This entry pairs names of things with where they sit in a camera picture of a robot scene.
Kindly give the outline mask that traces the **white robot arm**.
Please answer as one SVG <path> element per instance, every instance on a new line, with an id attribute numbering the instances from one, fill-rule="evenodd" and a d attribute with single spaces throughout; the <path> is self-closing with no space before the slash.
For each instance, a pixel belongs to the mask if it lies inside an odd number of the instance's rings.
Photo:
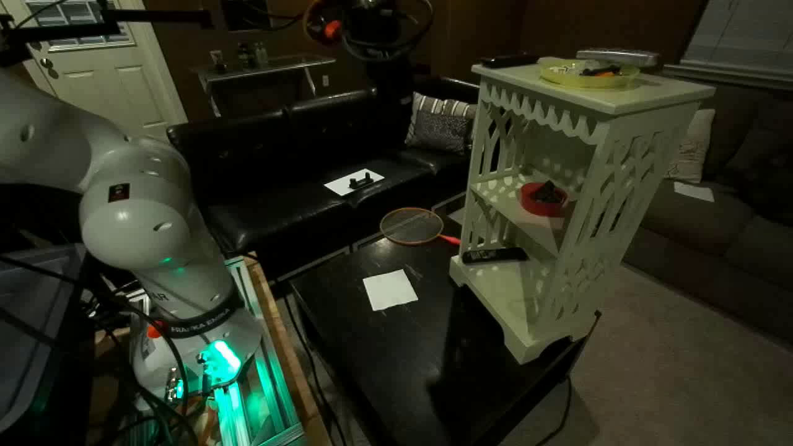
<path id="1" fill-rule="evenodd" d="M 261 344 L 226 257 L 168 143 L 132 136 L 13 75 L 0 76 L 0 176 L 80 199 L 81 246 L 151 297 L 132 348 L 149 391 L 232 386 Z"/>

